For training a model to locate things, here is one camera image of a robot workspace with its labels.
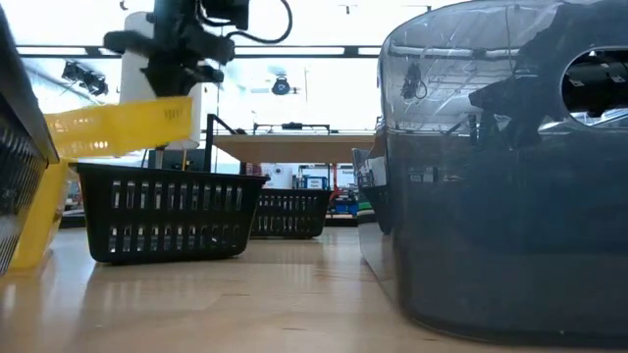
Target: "wooden table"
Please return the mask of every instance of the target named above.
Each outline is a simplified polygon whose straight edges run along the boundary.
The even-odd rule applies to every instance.
[[[351,163],[353,148],[371,149],[372,134],[216,135],[214,145],[247,163]]]
[[[424,330],[362,260],[356,228],[253,240],[238,258],[96,265],[63,230],[39,274],[0,277],[2,353],[539,353]]]

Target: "white cylinder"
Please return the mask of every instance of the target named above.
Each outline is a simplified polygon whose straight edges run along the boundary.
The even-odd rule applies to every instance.
[[[152,38],[153,24],[146,20],[146,12],[130,14],[125,19],[125,30],[135,30]],[[148,59],[127,51],[122,56],[122,79],[120,87],[120,103],[149,101],[157,99],[155,92],[148,83],[146,76],[140,71],[148,66]],[[202,84],[196,84],[188,96],[192,98],[191,132],[189,138],[171,142],[167,149],[195,149],[200,142],[200,122],[203,111]]]
[[[292,168],[290,165],[264,165],[262,173],[271,178],[266,181],[265,188],[292,189]]]

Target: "ceiling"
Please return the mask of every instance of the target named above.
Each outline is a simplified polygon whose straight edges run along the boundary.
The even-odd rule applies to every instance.
[[[395,27],[426,11],[425,6],[418,4],[436,8],[454,2],[457,1],[289,0],[294,27],[290,37],[282,44],[380,45]],[[119,3],[119,0],[3,0],[2,6],[19,45],[102,45],[104,33],[122,29],[130,12],[147,11],[152,7],[152,0],[126,0],[130,9],[123,11]],[[347,7],[342,6],[344,4],[350,5],[349,14]],[[277,37],[285,29],[286,12],[279,0],[250,0],[250,13],[249,32],[263,37]],[[256,44],[236,38],[239,45]],[[25,62],[39,74],[66,84],[61,79],[65,65],[63,59],[25,59]],[[121,61],[92,59],[80,62],[106,76],[110,93],[97,99],[117,103]],[[277,74],[286,74],[292,86],[304,87],[308,70],[302,60],[295,59],[236,60],[225,68],[228,77],[225,88],[233,86],[259,92],[259,88],[270,87]],[[361,74],[372,76],[375,82],[375,71]]]

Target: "black cable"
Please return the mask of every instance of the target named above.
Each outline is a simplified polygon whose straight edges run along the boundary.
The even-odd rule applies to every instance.
[[[427,96],[428,96],[428,86],[425,84],[425,82],[423,81],[423,79],[420,79],[420,80],[419,80],[419,88],[420,88],[421,86],[423,86],[423,88],[425,89],[425,90],[424,90],[424,92],[425,92],[425,93],[423,93],[423,95],[419,97],[419,96],[417,96],[417,95],[416,95],[416,92],[415,92],[415,93],[414,93],[414,97],[415,97],[415,98],[417,98],[417,99],[423,99],[423,98],[425,98],[425,97],[427,97]]]
[[[59,96],[61,97],[62,95],[64,95],[67,91],[71,90],[72,87],[75,86],[75,84],[79,83],[78,80],[72,82],[72,84],[69,84],[68,86],[66,86],[66,89],[63,90],[63,92],[59,93]]]
[[[144,168],[144,161],[146,161],[146,154],[148,153],[148,149],[144,150],[144,157],[141,158],[141,166],[140,168]]]
[[[203,9],[201,8],[201,4],[200,3],[201,3],[200,0],[196,0],[196,17],[204,25],[210,25],[210,26],[216,26],[216,27],[226,26],[226,25],[234,25],[234,23],[232,21],[227,21],[227,22],[223,22],[223,23],[217,23],[217,22],[214,22],[212,20],[209,20],[207,17],[205,17],[203,15]]]
[[[239,35],[239,36],[243,36],[244,38],[248,38],[252,41],[261,43],[261,44],[279,44],[283,42],[286,38],[288,38],[288,36],[292,32],[292,9],[290,8],[290,5],[288,4],[287,0],[280,0],[280,1],[282,2],[282,4],[284,4],[284,6],[286,7],[286,12],[288,13],[288,28],[286,28],[286,31],[284,32],[284,34],[282,34],[281,37],[277,39],[263,39],[253,34],[249,34],[247,32],[237,30],[237,31],[233,31],[227,34],[227,38],[231,38],[233,36]]]

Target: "clear plastic container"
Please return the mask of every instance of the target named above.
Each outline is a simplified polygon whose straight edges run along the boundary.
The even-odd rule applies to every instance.
[[[388,37],[384,120],[356,153],[376,217],[358,222],[407,315],[483,340],[627,344],[625,14],[472,1]]]

